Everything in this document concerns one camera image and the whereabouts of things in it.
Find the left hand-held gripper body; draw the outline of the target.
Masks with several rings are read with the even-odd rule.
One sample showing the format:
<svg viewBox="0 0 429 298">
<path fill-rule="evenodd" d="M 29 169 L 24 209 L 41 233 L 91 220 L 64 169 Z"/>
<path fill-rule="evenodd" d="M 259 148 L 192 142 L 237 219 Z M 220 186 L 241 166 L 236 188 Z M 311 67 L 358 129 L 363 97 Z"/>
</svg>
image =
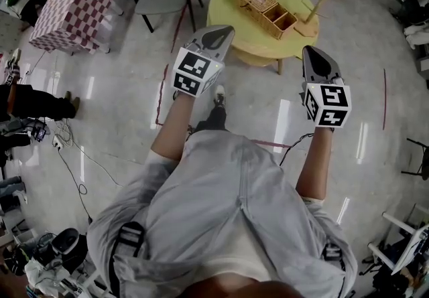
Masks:
<svg viewBox="0 0 429 298">
<path fill-rule="evenodd" d="M 235 37 L 231 25 L 210 25 L 196 32 L 178 51 L 172 70 L 172 88 L 199 97 L 217 80 Z"/>
</svg>

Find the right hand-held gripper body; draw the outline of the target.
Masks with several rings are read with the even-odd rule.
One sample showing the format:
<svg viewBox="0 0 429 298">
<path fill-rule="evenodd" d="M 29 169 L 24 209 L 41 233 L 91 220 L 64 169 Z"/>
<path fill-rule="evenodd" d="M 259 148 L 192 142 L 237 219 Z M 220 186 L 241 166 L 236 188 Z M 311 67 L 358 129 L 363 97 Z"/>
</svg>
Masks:
<svg viewBox="0 0 429 298">
<path fill-rule="evenodd" d="M 343 128 L 352 110 L 351 91 L 337 62 L 315 46 L 302 49 L 302 102 L 316 127 Z"/>
</svg>

